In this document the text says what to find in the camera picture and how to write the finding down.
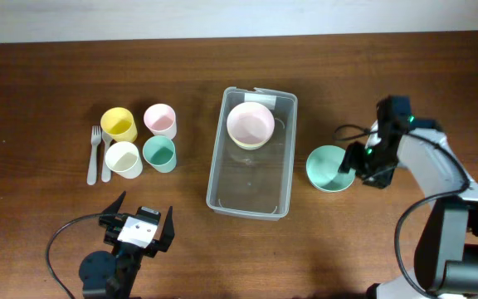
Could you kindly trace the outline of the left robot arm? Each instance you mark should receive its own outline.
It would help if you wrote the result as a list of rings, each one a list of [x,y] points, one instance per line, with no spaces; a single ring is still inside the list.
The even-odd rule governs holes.
[[[125,195],[122,193],[99,216],[99,225],[105,229],[104,243],[112,250],[93,252],[80,264],[85,298],[129,298],[143,258],[167,252],[175,237],[172,208],[156,239],[161,213],[141,206],[135,214],[120,214]]]

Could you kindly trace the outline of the yellow bowl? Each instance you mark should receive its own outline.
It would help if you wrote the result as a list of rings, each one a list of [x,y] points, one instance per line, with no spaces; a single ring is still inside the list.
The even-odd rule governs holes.
[[[240,148],[244,150],[257,150],[263,145],[265,145],[270,140],[271,137],[268,137],[264,139],[263,141],[255,143],[255,144],[248,144],[248,143],[241,142],[240,140],[236,139],[233,136],[230,136],[230,138],[237,146],[239,146]]]

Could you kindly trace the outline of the yellow cup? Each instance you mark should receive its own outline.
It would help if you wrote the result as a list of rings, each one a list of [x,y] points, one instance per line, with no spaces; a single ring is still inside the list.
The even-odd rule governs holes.
[[[134,116],[124,107],[107,110],[100,118],[100,127],[116,142],[135,142],[138,136]]]

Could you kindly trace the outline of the pink cup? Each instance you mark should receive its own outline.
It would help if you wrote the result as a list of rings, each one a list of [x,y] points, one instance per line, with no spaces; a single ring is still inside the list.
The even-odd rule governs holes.
[[[177,134],[177,118],[174,109],[166,104],[151,105],[144,112],[144,124],[154,134],[172,140]]]

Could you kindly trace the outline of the cream white cup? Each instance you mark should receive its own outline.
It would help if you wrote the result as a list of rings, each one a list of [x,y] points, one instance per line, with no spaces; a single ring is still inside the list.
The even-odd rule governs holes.
[[[135,179],[143,172],[143,163],[136,145],[116,142],[106,154],[106,163],[111,171],[125,179]]]

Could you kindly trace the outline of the green bowl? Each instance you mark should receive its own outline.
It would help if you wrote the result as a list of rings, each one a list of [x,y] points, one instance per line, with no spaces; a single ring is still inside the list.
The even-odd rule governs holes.
[[[340,173],[339,166],[345,150],[334,145],[314,149],[306,161],[306,173],[311,184],[323,192],[340,192],[347,189],[355,179],[355,171]]]

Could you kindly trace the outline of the green cup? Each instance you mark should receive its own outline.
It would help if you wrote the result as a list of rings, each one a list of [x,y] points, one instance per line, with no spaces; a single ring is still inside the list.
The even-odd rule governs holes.
[[[143,146],[144,160],[159,173],[170,173],[177,165],[174,142],[164,136],[149,138]]]

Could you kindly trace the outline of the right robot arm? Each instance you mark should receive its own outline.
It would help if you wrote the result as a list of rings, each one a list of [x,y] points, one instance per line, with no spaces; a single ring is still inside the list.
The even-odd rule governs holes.
[[[408,169],[424,193],[399,218],[394,250],[401,276],[368,288],[368,298],[478,298],[478,183],[447,143],[436,120],[413,115],[406,96],[388,96],[377,104],[377,120],[348,147],[339,172],[353,170],[363,184],[390,185],[397,168]],[[408,216],[432,206],[418,241],[413,269],[402,261],[400,237]]]

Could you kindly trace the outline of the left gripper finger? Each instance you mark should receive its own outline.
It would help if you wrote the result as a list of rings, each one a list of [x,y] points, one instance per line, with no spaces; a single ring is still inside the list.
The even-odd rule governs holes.
[[[173,226],[173,207],[170,206],[163,224],[159,240],[154,240],[153,250],[155,252],[167,252],[175,237]]]
[[[109,205],[102,211],[102,213],[109,215],[117,215],[119,213],[120,207],[122,206],[122,203],[124,202],[125,196],[126,192],[123,191],[121,195],[111,205]]]

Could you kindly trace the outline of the pink bowl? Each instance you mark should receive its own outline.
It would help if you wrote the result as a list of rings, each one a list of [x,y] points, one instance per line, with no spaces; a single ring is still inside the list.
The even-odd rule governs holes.
[[[227,133],[244,143],[261,142],[271,137],[274,129],[273,114],[260,103],[241,103],[227,117]]]

